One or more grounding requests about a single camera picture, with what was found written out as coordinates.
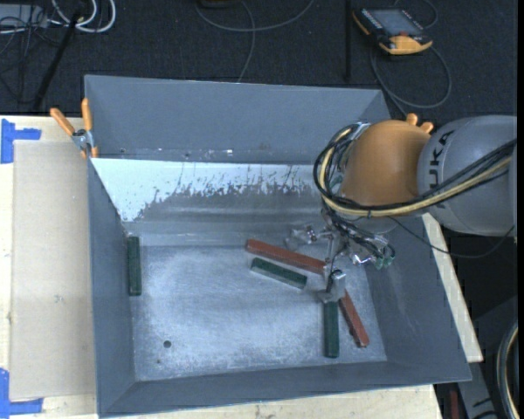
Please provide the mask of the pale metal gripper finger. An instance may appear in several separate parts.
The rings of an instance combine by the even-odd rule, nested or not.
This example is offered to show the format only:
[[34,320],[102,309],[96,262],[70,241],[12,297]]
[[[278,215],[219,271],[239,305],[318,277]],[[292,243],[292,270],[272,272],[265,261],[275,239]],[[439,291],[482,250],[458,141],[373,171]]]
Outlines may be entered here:
[[337,303],[345,294],[347,275],[339,269],[333,270],[327,277],[324,290],[317,292],[319,300],[323,303]]
[[302,246],[314,244],[322,234],[322,229],[315,229],[312,225],[292,228],[286,238],[286,247],[288,249],[299,249]]

